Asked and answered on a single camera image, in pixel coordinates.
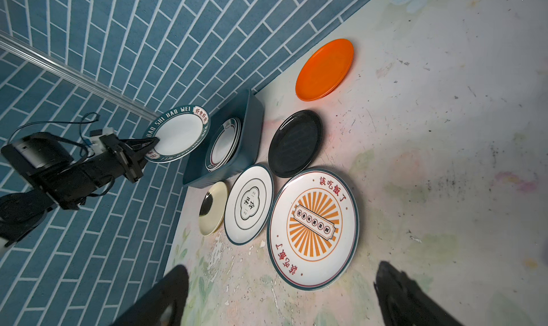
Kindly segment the cream plate black patch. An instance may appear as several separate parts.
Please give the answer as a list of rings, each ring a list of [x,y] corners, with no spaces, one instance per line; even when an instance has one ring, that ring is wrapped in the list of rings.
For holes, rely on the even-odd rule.
[[[228,200],[228,187],[223,181],[214,183],[201,204],[198,226],[202,236],[214,233],[223,222]]]

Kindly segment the white plate cloud emblem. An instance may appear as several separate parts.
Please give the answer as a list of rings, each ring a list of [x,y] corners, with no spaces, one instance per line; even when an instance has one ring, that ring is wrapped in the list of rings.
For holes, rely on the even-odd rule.
[[[225,206],[224,229],[228,240],[242,246],[265,226],[273,202],[274,182],[269,169],[257,164],[235,181]]]

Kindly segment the teal plastic bin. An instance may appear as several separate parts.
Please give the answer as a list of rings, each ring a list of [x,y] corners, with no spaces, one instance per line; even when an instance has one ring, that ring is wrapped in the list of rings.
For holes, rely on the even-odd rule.
[[[218,181],[224,181],[254,165],[258,157],[263,128],[264,105],[246,89],[228,101],[211,115],[211,127],[204,141],[188,155],[182,183],[185,187],[202,189]],[[213,145],[217,133],[230,118],[241,122],[242,132],[231,159],[219,169],[209,172],[206,169],[208,150]]]

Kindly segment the white plate orange sunburst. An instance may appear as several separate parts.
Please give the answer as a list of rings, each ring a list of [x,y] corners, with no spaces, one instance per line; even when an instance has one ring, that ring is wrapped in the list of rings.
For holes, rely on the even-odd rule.
[[[327,169],[290,179],[271,206],[267,248],[275,271],[299,290],[336,281],[358,247],[360,214],[350,187]]]

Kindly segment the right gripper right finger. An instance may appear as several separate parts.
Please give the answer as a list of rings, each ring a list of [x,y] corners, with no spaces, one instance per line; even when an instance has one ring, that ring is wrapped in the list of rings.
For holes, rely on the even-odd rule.
[[[425,294],[416,281],[387,261],[380,262],[374,287],[386,325],[460,324]]]

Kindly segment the orange small plate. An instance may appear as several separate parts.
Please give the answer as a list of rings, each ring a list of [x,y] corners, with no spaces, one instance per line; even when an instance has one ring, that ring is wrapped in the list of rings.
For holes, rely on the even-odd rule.
[[[305,63],[295,84],[298,99],[311,102],[331,93],[346,77],[354,46],[347,39],[336,39],[318,49]]]

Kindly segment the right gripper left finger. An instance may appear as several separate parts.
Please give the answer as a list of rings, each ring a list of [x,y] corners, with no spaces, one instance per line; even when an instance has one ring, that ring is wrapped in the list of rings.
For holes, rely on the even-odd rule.
[[[177,265],[112,325],[180,325],[188,292],[188,271]]]

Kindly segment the green rim plate white lettering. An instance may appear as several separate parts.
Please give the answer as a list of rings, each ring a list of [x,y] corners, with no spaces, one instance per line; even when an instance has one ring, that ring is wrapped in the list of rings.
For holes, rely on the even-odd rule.
[[[144,138],[159,139],[146,157],[154,163],[168,163],[189,155],[207,136],[211,126],[208,112],[198,105],[174,107],[155,119]]]

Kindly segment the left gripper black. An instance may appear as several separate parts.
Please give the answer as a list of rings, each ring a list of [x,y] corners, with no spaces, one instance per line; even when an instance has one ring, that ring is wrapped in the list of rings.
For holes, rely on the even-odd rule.
[[[77,210],[88,197],[108,193],[123,176],[135,183],[143,176],[146,155],[159,138],[119,139],[111,133],[98,138],[99,153],[47,132],[33,133],[2,147],[2,156],[29,183],[26,193],[1,198],[2,210]]]

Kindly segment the black small plate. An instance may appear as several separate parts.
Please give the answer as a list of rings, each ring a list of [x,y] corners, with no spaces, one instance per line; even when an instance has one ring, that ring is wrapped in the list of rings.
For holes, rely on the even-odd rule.
[[[316,112],[295,112],[275,132],[268,150],[270,169],[281,178],[300,173],[318,155],[323,136],[323,123]]]

